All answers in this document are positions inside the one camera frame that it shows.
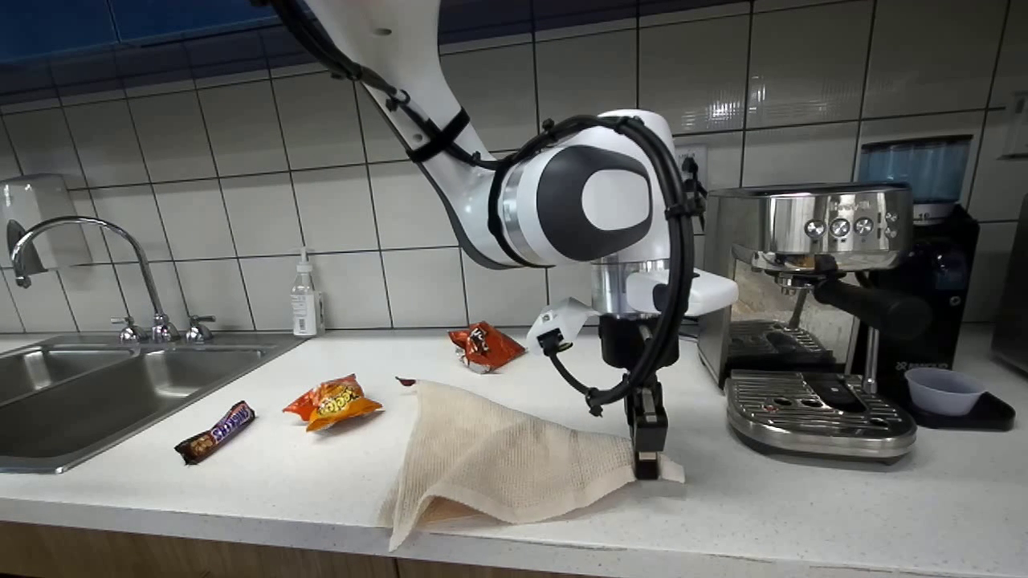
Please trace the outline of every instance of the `sink basin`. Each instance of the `sink basin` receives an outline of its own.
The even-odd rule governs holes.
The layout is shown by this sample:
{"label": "sink basin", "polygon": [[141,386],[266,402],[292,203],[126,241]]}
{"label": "sink basin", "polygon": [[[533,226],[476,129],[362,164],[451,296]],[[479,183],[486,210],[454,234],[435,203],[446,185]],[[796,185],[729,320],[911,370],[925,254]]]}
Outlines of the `sink basin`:
{"label": "sink basin", "polygon": [[0,405],[131,356],[131,350],[62,351],[33,347],[2,357]]}
{"label": "sink basin", "polygon": [[0,358],[0,472],[66,471],[301,342],[232,337],[204,346],[47,342]]}

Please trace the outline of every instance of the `black tray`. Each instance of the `black tray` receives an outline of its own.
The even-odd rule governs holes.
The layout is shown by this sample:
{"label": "black tray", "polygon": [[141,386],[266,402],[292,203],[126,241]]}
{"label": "black tray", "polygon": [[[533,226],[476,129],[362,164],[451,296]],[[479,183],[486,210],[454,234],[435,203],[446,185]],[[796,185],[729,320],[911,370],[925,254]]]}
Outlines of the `black tray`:
{"label": "black tray", "polygon": [[940,416],[925,411],[910,399],[907,384],[882,391],[881,394],[907,410],[917,425],[931,429],[988,430],[1005,432],[1014,428],[1016,412],[1005,401],[989,392],[982,394],[966,416]]}

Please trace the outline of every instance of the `white countertop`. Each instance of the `white countertop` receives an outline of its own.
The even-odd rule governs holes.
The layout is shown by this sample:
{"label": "white countertop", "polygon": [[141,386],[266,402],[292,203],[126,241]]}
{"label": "white countertop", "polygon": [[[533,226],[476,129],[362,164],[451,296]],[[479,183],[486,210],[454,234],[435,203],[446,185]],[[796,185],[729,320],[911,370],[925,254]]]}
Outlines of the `white countertop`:
{"label": "white countertop", "polygon": [[[966,326],[957,369],[1028,411],[1028,382],[989,360],[990,328]],[[12,348],[32,337],[0,338]],[[620,406],[603,418],[549,363],[525,356],[476,375],[442,331],[338,332],[308,341],[62,475],[0,474],[0,519],[343,552],[386,554],[377,511],[403,459],[414,394],[394,374],[471,391],[566,426],[627,435]],[[598,340],[563,359],[609,387]],[[386,410],[305,433],[283,406],[356,372]],[[685,485],[637,482],[562,518],[505,526],[472,518],[415,533],[395,555],[646,578],[676,576],[1028,576],[1028,431],[921,429],[892,467],[762,456],[729,433],[725,400],[695,346],[661,371],[667,454]],[[173,449],[245,399],[259,419],[187,467]]]}

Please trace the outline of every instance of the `stainless steel machine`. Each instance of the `stainless steel machine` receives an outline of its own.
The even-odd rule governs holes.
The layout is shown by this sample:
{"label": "stainless steel machine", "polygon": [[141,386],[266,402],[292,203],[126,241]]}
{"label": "stainless steel machine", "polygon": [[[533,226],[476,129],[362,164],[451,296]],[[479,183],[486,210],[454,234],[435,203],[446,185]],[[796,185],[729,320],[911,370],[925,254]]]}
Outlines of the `stainless steel machine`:
{"label": "stainless steel machine", "polygon": [[744,442],[878,461],[910,450],[916,425],[876,394],[875,355],[855,371],[850,356],[854,318],[872,352],[879,331],[913,337],[930,320],[923,301],[866,283],[910,250],[912,207],[896,183],[710,192],[704,268],[734,279],[739,299],[700,318],[699,352]]}

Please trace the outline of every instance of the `beige cloth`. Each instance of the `beige cloth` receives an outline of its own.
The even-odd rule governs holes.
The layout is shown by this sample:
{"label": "beige cloth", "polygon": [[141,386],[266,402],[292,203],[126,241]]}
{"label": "beige cloth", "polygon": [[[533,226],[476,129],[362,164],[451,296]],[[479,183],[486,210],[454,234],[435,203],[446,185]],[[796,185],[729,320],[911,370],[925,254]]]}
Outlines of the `beige cloth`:
{"label": "beige cloth", "polygon": [[[572,430],[465,390],[418,381],[420,413],[386,504],[395,550],[415,526],[471,508],[509,523],[588,506],[635,480],[629,439]],[[684,482],[661,457],[661,477]]]}

